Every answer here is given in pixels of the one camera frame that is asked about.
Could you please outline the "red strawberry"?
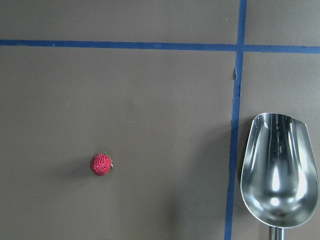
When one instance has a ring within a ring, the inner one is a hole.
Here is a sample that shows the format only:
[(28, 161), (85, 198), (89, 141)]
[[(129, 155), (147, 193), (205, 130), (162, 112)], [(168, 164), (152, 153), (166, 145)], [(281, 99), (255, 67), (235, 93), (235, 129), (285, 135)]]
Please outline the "red strawberry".
[(105, 176), (114, 169), (114, 164), (109, 155), (105, 152), (93, 156), (90, 161), (90, 169), (97, 176)]

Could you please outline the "steel metal scoop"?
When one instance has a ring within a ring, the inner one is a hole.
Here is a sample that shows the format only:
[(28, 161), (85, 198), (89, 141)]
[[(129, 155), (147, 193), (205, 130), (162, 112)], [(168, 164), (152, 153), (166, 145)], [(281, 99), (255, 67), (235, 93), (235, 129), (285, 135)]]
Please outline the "steel metal scoop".
[(269, 239), (315, 214), (319, 178), (307, 126), (279, 113), (261, 113), (251, 124), (243, 158), (240, 191), (245, 206), (269, 227)]

